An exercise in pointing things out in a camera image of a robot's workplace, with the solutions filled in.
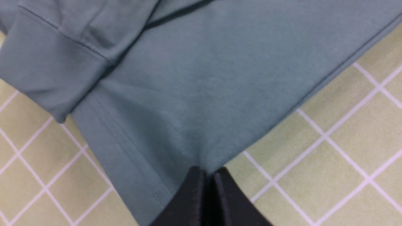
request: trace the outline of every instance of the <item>beige tile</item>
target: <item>beige tile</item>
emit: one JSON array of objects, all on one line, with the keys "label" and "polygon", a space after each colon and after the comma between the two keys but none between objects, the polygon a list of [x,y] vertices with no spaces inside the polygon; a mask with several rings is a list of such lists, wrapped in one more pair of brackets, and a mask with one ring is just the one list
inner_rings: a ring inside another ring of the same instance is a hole
[{"label": "beige tile", "polygon": [[402,158],[390,165],[374,181],[400,206],[402,206]]},{"label": "beige tile", "polygon": [[402,26],[369,49],[357,62],[378,81],[382,82],[402,62]]},{"label": "beige tile", "polygon": [[275,226],[308,226],[304,218],[272,187],[254,205]]},{"label": "beige tile", "polygon": [[70,225],[54,202],[45,193],[21,215],[14,226],[68,226]]},{"label": "beige tile", "polygon": [[49,117],[41,107],[19,93],[0,113],[0,128],[20,149]]},{"label": "beige tile", "polygon": [[95,157],[95,155],[92,152],[92,150],[90,148],[87,148],[85,151],[88,153],[88,155],[91,157],[91,159],[95,162],[95,164],[102,170],[103,174],[106,175],[106,172],[104,171],[103,167],[99,163],[98,159]]},{"label": "beige tile", "polygon": [[402,215],[371,185],[367,185],[321,225],[395,226],[401,222]]},{"label": "beige tile", "polygon": [[227,163],[226,168],[249,199],[269,182],[243,153]]},{"label": "beige tile", "polygon": [[313,221],[317,221],[361,182],[363,177],[324,141],[278,184]]},{"label": "beige tile", "polygon": [[70,133],[73,135],[73,137],[81,144],[81,146],[84,146],[86,144],[85,139],[81,135],[81,132],[78,130],[77,125],[74,122],[73,117],[71,115],[68,115],[66,118],[66,121],[64,122],[64,125],[70,131]]},{"label": "beige tile", "polygon": [[314,95],[301,109],[324,131],[329,130],[374,86],[356,68],[349,67]]},{"label": "beige tile", "polygon": [[13,219],[41,190],[31,172],[19,160],[15,160],[0,175],[0,211],[7,219]]},{"label": "beige tile", "polygon": [[130,211],[119,196],[112,191],[101,201],[78,226],[137,226]]},{"label": "beige tile", "polygon": [[57,179],[50,191],[75,221],[108,188],[109,185],[82,155]]},{"label": "beige tile", "polygon": [[15,155],[8,142],[0,136],[0,169]]},{"label": "beige tile", "polygon": [[47,184],[79,151],[63,130],[52,121],[22,153]]},{"label": "beige tile", "polygon": [[247,151],[275,177],[319,137],[304,118],[293,113]]},{"label": "beige tile", "polygon": [[0,79],[0,106],[2,106],[14,92],[15,89],[12,86]]},{"label": "beige tile", "polygon": [[6,36],[0,31],[0,48],[3,45],[3,42],[6,40]]},{"label": "beige tile", "polygon": [[376,94],[332,135],[332,139],[372,174],[402,148],[402,110]]},{"label": "beige tile", "polygon": [[397,100],[402,102],[402,73],[399,73],[395,78],[393,78],[386,86],[385,89],[388,90]]}]

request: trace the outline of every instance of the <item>tile floor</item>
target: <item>tile floor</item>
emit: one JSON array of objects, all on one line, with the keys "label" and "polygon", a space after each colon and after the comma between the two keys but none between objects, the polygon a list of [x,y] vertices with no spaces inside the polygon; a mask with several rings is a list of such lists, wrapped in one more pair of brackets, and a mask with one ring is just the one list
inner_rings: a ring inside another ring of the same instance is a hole
[{"label": "tile floor", "polygon": [[[399,26],[227,164],[276,226],[401,224],[401,37]],[[137,224],[72,118],[58,125],[0,81],[0,226],[13,225]]]}]

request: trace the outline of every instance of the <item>sleeve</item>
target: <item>sleeve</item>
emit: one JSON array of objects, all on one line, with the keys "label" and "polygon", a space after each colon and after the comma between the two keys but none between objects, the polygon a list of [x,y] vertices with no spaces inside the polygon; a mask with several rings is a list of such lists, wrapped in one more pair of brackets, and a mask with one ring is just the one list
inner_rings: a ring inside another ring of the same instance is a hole
[{"label": "sleeve", "polygon": [[0,32],[8,33],[15,21],[18,0],[0,0]]},{"label": "sleeve", "polygon": [[7,33],[0,78],[62,123],[139,37],[159,1],[0,2],[0,29]]}]

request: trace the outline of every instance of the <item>ribbed cuff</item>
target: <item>ribbed cuff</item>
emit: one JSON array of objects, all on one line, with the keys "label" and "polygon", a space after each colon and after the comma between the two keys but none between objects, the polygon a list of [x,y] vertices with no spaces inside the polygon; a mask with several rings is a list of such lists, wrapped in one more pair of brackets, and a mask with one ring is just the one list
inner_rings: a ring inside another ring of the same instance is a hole
[{"label": "ribbed cuff", "polygon": [[0,78],[59,123],[109,66],[104,57],[23,8],[0,50]]}]

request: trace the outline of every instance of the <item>teal sweatshirt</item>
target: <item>teal sweatshirt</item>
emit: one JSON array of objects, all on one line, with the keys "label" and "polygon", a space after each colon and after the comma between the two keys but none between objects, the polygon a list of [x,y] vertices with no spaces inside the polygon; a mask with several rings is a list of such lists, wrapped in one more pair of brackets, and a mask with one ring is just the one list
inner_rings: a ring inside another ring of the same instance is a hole
[{"label": "teal sweatshirt", "polygon": [[0,0],[0,78],[71,113],[140,225],[400,21],[400,0]]}]

